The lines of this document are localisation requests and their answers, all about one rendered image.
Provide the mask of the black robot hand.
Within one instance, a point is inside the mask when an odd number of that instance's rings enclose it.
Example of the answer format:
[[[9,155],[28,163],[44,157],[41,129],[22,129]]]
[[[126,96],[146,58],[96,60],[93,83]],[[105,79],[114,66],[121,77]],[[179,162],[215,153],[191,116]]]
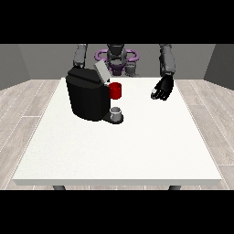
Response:
[[[153,88],[157,92],[157,100],[166,101],[174,88],[174,79],[171,75],[164,75]]]

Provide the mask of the red pod holder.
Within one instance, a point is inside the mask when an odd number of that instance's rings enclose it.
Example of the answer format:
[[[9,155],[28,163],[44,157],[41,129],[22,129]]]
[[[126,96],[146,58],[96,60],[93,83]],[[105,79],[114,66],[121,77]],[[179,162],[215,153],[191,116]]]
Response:
[[[122,97],[122,84],[119,82],[112,82],[109,84],[110,98],[118,100]]]

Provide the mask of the pale grey machine lid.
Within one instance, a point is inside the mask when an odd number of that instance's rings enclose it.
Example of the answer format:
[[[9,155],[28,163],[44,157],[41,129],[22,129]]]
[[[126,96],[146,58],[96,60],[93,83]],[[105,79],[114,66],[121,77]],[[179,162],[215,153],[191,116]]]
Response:
[[[103,83],[106,83],[110,77],[112,76],[111,73],[108,71],[105,63],[103,60],[100,60],[98,62],[96,62],[94,64],[94,68],[96,69],[96,71],[98,72],[100,78],[101,78],[101,81]]]

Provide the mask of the black coffee machine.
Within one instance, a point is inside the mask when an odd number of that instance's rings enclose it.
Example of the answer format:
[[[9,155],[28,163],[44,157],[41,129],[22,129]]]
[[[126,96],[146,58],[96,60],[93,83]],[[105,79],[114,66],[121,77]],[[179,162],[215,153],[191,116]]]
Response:
[[[112,124],[118,122],[111,120],[111,98],[109,84],[101,82],[95,69],[79,69],[73,67],[66,77],[70,105],[73,113],[86,121],[106,121]]]

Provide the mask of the small grey cup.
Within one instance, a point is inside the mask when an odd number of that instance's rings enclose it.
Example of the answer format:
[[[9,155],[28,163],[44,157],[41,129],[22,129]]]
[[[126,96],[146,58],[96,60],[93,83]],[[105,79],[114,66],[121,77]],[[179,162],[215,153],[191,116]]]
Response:
[[[110,109],[111,120],[118,122],[122,118],[122,111],[119,107],[112,107]]]

